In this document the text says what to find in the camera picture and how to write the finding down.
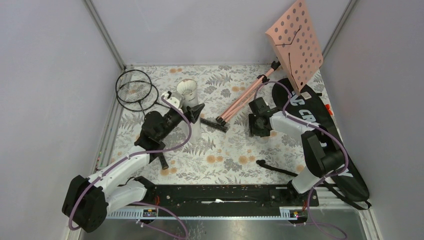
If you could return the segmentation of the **white shuttlecock tube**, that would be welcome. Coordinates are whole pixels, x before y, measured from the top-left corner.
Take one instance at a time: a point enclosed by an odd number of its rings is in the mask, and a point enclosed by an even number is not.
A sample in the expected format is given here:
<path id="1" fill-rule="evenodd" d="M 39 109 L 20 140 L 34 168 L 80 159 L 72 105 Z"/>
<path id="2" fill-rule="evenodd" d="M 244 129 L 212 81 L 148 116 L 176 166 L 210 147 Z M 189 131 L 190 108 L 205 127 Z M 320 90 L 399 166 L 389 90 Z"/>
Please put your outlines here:
<path id="1" fill-rule="evenodd" d="M 195 80 L 185 78 L 176 86 L 176 91 L 183 96 L 182 109 L 185 112 L 192 113 L 197 110 L 199 105 L 198 99 L 198 84 Z M 191 136 L 189 142 L 197 143 L 202 137 L 200 116 L 196 116 L 196 122 L 191 123 Z"/>

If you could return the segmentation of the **pink music stand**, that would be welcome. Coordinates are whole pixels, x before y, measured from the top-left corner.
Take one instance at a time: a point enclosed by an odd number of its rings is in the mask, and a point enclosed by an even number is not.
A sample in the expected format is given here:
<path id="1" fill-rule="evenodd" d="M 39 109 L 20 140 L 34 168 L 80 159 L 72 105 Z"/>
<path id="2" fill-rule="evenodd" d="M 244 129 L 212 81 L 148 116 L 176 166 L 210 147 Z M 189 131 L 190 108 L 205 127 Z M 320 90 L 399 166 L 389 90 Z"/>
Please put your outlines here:
<path id="1" fill-rule="evenodd" d="M 266 36 L 277 57 L 270 69 L 239 96 L 216 121 L 225 125 L 239 112 L 260 88 L 267 83 L 270 75 L 281 68 L 297 95 L 307 83 L 321 75 L 320 67 L 324 57 L 313 26 L 313 21 L 304 0 L 296 0 L 288 10 L 266 31 Z"/>

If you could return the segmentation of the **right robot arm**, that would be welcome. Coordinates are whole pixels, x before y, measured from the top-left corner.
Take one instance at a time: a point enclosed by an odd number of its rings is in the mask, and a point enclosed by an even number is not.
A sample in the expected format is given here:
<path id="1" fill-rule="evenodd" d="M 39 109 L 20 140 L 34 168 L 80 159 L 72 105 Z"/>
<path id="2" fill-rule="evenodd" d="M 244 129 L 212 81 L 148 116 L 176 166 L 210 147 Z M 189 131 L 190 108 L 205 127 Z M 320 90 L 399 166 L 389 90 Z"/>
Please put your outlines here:
<path id="1" fill-rule="evenodd" d="M 270 108 L 262 97 L 249 104 L 252 113 L 248 117 L 251 137 L 268 137 L 271 131 L 284 132 L 301 142 L 306 167 L 289 182 L 287 201 L 301 205 L 306 192 L 322 183 L 329 176 L 343 172 L 349 158 L 341 141 L 319 124 L 304 121 L 285 110 Z"/>

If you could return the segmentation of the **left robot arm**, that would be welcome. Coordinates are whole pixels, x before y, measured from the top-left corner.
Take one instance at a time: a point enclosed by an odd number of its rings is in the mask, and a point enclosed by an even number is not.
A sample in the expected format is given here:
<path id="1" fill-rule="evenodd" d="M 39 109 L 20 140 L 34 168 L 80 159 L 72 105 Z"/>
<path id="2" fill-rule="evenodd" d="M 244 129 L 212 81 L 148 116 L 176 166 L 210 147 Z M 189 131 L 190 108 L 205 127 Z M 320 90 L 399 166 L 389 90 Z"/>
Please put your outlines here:
<path id="1" fill-rule="evenodd" d="M 132 203 L 148 206 L 154 202 L 155 192 L 151 188 L 136 180 L 126 185 L 120 185 L 121 181 L 150 164 L 160 154 L 184 146 L 193 135 L 192 125 L 198 121 L 205 107 L 201 103 L 182 109 L 180 103 L 174 100 L 167 104 L 167 113 L 152 110 L 145 115 L 139 138 L 123 158 L 88 177 L 77 175 L 71 180 L 61 209 L 68 217 L 71 231 L 83 229 L 91 233 L 104 222 L 108 213 Z M 188 127 L 186 139 L 166 148 L 163 139 L 181 122 Z"/>

